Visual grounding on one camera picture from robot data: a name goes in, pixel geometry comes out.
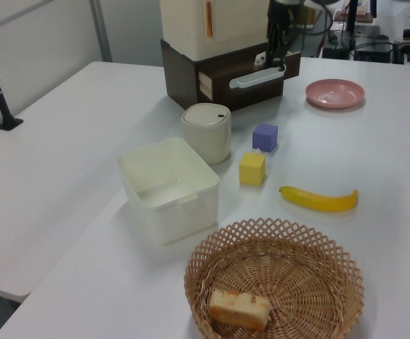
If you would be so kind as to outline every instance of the white container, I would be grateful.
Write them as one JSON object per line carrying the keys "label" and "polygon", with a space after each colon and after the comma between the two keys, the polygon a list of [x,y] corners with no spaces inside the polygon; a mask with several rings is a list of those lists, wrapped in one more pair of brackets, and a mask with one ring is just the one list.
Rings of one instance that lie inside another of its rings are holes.
{"label": "white container", "polygon": [[183,137],[208,165],[224,161],[230,152],[230,110],[223,105],[192,105],[182,116]]}
{"label": "white container", "polygon": [[117,164],[132,211],[156,243],[216,223],[219,177],[182,138],[124,153]]}
{"label": "white container", "polygon": [[163,38],[192,61],[267,41],[269,0],[160,0]]}

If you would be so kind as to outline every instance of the yellow banana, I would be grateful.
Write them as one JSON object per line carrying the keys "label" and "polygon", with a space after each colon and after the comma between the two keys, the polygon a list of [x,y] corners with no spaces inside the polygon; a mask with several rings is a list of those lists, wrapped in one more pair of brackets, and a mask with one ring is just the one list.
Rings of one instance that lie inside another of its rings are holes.
{"label": "yellow banana", "polygon": [[292,203],[324,212],[349,210],[358,203],[357,189],[348,196],[321,196],[292,186],[282,186],[279,191],[286,200]]}

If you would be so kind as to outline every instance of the wicker basket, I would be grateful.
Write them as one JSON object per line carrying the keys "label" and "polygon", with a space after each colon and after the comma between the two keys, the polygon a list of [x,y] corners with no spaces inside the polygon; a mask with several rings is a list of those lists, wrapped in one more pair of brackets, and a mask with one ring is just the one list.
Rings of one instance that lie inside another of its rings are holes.
{"label": "wicker basket", "polygon": [[[361,315],[360,270],[335,241],[280,219],[243,220],[204,240],[192,254],[184,288],[205,338],[345,338]],[[263,295],[264,331],[210,319],[214,290]]]}

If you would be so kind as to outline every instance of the purple cube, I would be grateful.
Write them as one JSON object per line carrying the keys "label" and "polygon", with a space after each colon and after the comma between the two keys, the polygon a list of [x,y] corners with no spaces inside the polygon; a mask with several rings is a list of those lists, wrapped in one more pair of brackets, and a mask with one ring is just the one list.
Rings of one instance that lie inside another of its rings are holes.
{"label": "purple cube", "polygon": [[252,132],[252,148],[271,152],[277,145],[278,127],[270,124],[259,124]]}

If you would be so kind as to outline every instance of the pink plate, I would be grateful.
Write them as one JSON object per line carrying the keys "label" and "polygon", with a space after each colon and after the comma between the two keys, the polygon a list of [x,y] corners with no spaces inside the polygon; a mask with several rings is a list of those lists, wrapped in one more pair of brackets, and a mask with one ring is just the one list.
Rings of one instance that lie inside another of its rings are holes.
{"label": "pink plate", "polygon": [[326,108],[347,108],[357,105],[365,96],[357,83],[341,79],[325,79],[311,83],[305,89],[307,99]]}

